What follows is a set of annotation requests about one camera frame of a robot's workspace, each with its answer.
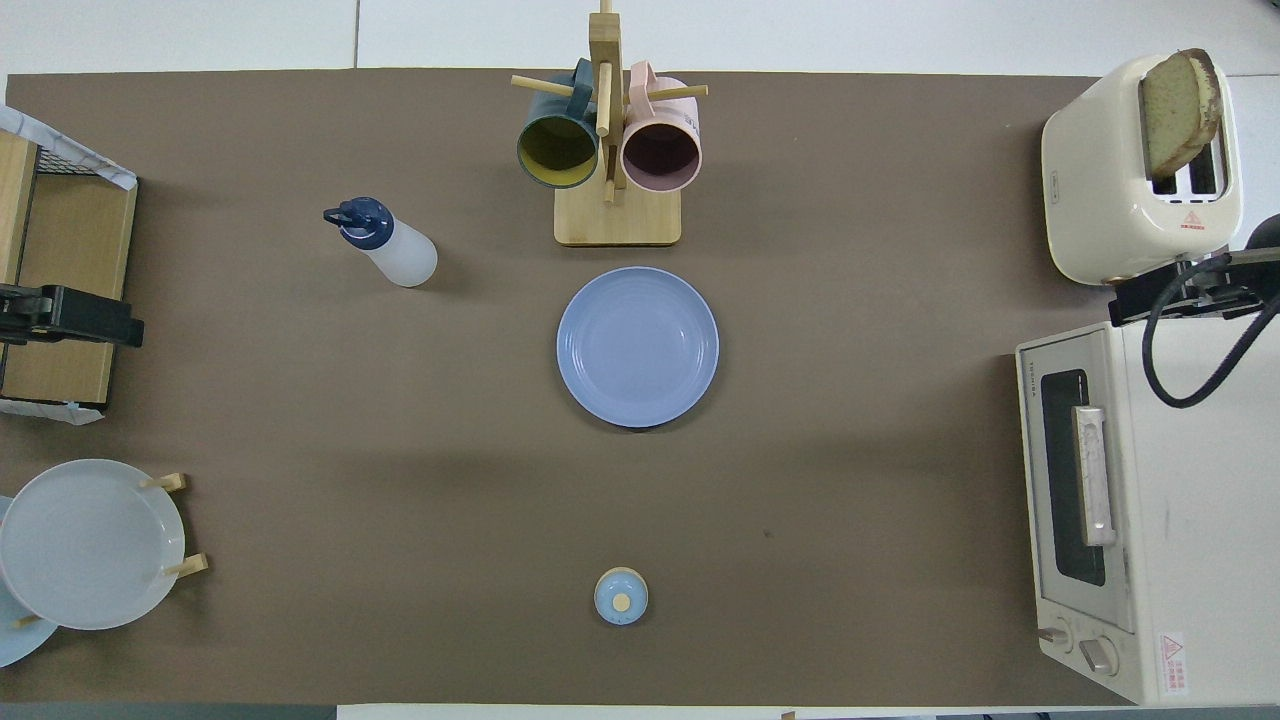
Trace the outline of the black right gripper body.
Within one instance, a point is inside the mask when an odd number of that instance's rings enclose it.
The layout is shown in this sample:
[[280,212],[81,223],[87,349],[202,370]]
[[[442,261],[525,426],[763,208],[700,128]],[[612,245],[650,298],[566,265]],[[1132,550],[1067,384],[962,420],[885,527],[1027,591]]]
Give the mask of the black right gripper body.
[[1192,279],[1194,313],[1258,313],[1277,297],[1277,247],[1279,214],[1252,231],[1244,250],[1202,261]]

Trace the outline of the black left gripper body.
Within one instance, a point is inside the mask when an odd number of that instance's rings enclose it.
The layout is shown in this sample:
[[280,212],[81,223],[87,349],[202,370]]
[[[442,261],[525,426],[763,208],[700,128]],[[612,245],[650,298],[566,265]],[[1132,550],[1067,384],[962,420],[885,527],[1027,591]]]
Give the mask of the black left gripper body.
[[41,288],[1,284],[1,342],[27,345],[28,342],[56,343],[58,332],[37,327],[38,320],[52,310],[52,300]]

